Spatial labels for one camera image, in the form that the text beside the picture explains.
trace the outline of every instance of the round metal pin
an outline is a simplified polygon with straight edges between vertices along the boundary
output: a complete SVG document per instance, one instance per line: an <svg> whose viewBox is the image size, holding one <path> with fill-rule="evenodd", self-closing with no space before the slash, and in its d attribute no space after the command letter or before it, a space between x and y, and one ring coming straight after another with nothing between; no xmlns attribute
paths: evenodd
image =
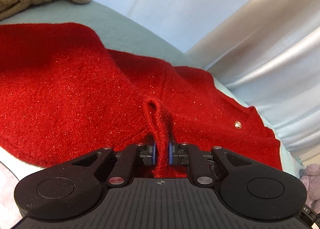
<svg viewBox="0 0 320 229"><path fill-rule="evenodd" d="M200 184L208 185L213 182L213 179L208 176L201 176L201 177L198 177L197 181Z"/></svg>
<svg viewBox="0 0 320 229"><path fill-rule="evenodd" d="M124 182L124 178L120 177L120 176L114 176L112 178L109 179L109 183L112 185L120 185Z"/></svg>

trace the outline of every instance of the sparkly red fabric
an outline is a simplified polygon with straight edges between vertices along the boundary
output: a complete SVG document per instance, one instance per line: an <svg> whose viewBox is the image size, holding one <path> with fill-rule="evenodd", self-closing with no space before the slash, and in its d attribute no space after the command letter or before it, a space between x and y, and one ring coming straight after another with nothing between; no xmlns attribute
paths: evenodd
<svg viewBox="0 0 320 229"><path fill-rule="evenodd" d="M168 130L281 169L280 143L255 108L218 91L208 72L107 50L80 24L0 26L0 145L20 160L48 167L152 133L154 175L183 176L167 164Z"/></svg>

